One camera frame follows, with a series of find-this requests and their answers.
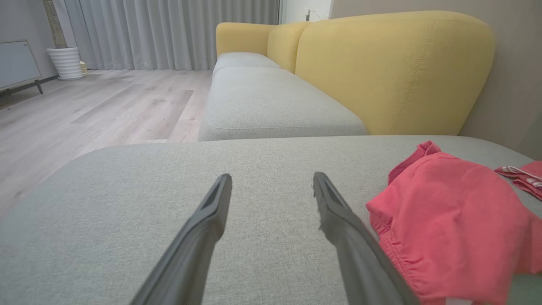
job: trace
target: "clothing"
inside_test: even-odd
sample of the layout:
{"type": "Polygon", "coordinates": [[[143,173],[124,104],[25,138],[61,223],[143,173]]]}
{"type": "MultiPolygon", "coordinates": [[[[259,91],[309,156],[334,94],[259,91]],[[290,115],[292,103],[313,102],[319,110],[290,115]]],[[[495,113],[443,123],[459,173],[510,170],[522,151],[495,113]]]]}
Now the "clothing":
{"type": "Polygon", "coordinates": [[[542,270],[542,225],[491,169],[418,146],[367,203],[380,246],[423,304],[505,304],[516,271],[542,270]]]}
{"type": "Polygon", "coordinates": [[[522,168],[500,167],[495,172],[505,177],[516,178],[512,182],[515,186],[542,200],[542,161],[534,161],[522,168]]]}

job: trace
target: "sofa backrest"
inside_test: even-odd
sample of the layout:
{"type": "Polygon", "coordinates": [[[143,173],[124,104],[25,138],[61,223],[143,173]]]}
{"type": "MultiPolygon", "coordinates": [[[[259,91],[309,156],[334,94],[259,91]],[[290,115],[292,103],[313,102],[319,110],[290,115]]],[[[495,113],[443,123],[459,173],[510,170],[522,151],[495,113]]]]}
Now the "sofa backrest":
{"type": "Polygon", "coordinates": [[[240,22],[222,22],[216,27],[216,55],[251,52],[267,55],[267,39],[275,26],[240,22]]]}
{"type": "Polygon", "coordinates": [[[310,22],[295,22],[274,26],[267,40],[267,57],[283,69],[295,73],[295,61],[301,34],[310,22]]]}
{"type": "Polygon", "coordinates": [[[348,107],[371,135],[457,135],[494,52],[488,25],[464,14],[356,16],[310,24],[295,74],[348,107]]]}

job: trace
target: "gray curtain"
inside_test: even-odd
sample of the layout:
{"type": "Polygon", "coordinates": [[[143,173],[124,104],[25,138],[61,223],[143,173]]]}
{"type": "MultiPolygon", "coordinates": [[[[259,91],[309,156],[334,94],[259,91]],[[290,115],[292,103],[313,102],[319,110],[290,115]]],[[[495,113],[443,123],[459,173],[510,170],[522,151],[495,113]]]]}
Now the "gray curtain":
{"type": "Polygon", "coordinates": [[[65,0],[89,69],[208,70],[220,22],[277,24],[279,0],[65,0]]]}

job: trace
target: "beige wall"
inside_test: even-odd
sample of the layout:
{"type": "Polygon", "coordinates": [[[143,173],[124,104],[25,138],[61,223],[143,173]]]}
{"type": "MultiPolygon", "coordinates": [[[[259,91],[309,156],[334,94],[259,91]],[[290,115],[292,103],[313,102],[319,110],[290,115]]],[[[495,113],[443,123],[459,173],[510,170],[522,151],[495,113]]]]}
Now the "beige wall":
{"type": "Polygon", "coordinates": [[[331,2],[332,0],[282,0],[280,23],[307,21],[308,10],[311,10],[309,21],[329,19],[331,2]]]}
{"type": "Polygon", "coordinates": [[[0,0],[0,42],[13,40],[28,40],[41,79],[57,74],[46,51],[55,43],[41,0],[0,0]]]}
{"type": "Polygon", "coordinates": [[[493,28],[493,68],[460,135],[499,143],[542,160],[542,1],[334,0],[331,17],[449,10],[493,28]]]}

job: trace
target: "gray sofa cushion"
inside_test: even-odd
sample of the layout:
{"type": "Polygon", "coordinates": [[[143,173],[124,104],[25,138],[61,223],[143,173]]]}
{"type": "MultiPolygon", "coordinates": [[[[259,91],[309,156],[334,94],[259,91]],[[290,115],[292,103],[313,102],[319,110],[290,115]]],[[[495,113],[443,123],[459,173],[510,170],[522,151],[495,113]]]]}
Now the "gray sofa cushion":
{"type": "Polygon", "coordinates": [[[366,135],[363,122],[296,75],[237,67],[215,75],[198,139],[353,135],[366,135]]]}
{"type": "MultiPolygon", "coordinates": [[[[427,140],[490,168],[532,161],[490,142],[452,136],[257,139],[94,151],[31,190],[0,221],[0,304],[128,304],[222,173],[232,175],[233,192],[203,303],[346,304],[335,248],[318,230],[313,173],[326,173],[368,225],[365,203],[386,187],[388,172],[427,140]]],[[[542,215],[540,201],[515,190],[542,215]]],[[[535,279],[531,287],[540,287],[540,277],[535,279]]]]}
{"type": "Polygon", "coordinates": [[[212,71],[212,77],[223,68],[228,67],[264,67],[280,68],[273,60],[257,53],[231,52],[223,53],[216,60],[215,69],[212,71]]]}

